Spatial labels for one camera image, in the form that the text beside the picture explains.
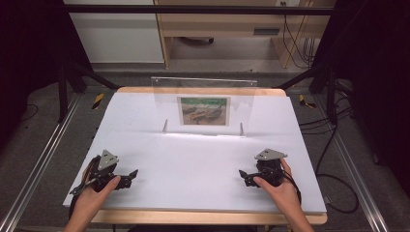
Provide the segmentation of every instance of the metal rod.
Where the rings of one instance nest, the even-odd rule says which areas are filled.
[[[43,10],[65,13],[106,14],[218,14],[218,15],[340,15],[334,8],[254,7],[254,6],[186,6],[186,5],[85,5],[39,6]]]
[[[81,98],[80,94],[74,94],[72,102],[69,106],[69,112],[62,123],[59,123],[54,130],[53,135],[51,135],[48,140],[42,154],[40,155],[39,160],[31,171],[30,176],[27,178],[26,183],[18,194],[15,203],[12,208],[8,211],[6,216],[2,219],[0,223],[1,232],[14,231],[17,226],[18,221],[20,220],[27,204],[29,203],[31,196],[33,195],[37,185],[40,182],[40,179],[47,168],[49,161],[51,160],[57,145],[59,144],[70,120],[73,117],[79,99]]]

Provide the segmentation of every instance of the clear plastic stand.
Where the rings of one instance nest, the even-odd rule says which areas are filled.
[[[253,80],[152,77],[164,134],[246,136]]]

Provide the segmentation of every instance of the finger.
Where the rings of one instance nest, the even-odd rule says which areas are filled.
[[[268,192],[270,195],[273,194],[273,186],[269,184],[267,181],[263,180],[260,177],[253,177],[253,180],[256,184],[258,184],[261,188],[263,188],[266,192]]]
[[[284,158],[280,158],[280,164],[282,165],[283,170],[292,176],[292,170]]]
[[[111,181],[106,184],[106,186],[100,191],[100,194],[104,195],[107,197],[112,191],[115,190],[115,188],[118,186],[118,183],[120,183],[121,177],[116,176],[114,177]]]

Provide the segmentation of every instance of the framed picture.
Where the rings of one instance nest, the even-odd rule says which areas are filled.
[[[181,125],[228,126],[230,98],[178,98]]]

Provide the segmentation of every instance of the hand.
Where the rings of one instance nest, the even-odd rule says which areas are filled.
[[[90,186],[85,188],[78,196],[73,215],[64,231],[85,231],[88,224],[103,205],[105,199],[115,190],[120,180],[121,177],[114,177],[100,192],[94,191]]]
[[[292,171],[284,159],[280,159],[283,170],[292,176]],[[274,200],[278,209],[289,221],[293,231],[313,231],[308,219],[302,211],[295,187],[286,178],[278,187],[271,186],[260,177],[254,177],[254,182],[262,187]]]

